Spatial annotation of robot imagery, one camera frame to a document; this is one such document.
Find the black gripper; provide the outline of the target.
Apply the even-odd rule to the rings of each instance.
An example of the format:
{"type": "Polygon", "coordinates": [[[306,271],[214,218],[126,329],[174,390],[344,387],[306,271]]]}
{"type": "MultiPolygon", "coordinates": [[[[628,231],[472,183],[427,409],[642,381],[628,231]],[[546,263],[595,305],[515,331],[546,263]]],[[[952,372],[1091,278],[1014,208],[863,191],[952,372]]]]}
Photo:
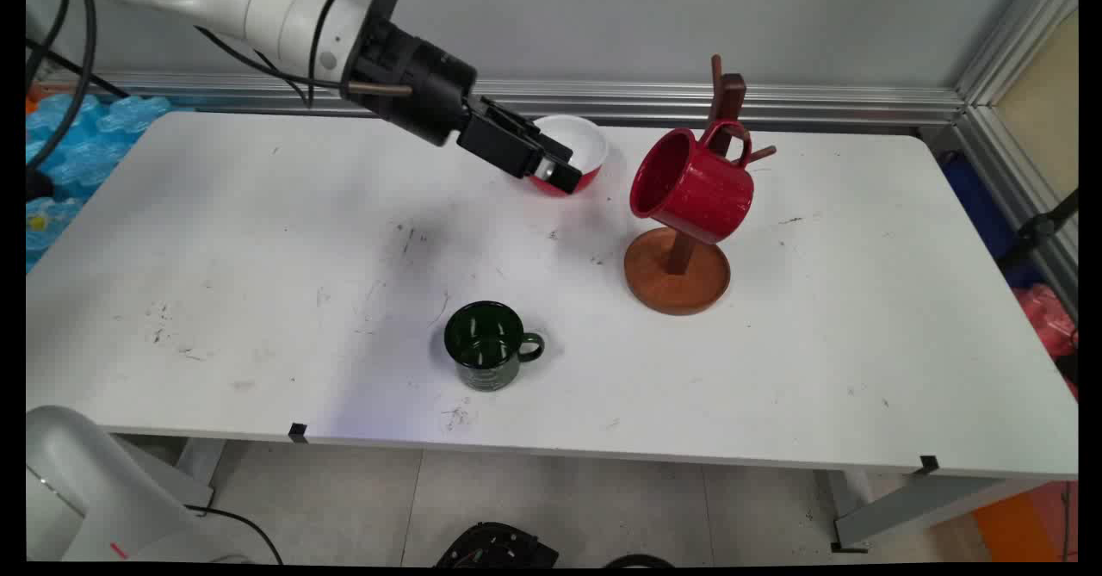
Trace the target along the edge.
{"type": "Polygon", "coordinates": [[[491,98],[465,98],[479,73],[424,39],[375,18],[363,23],[343,72],[343,99],[370,110],[434,146],[458,133],[458,145],[515,178],[540,180],[570,195],[584,173],[573,150],[491,98]]]}

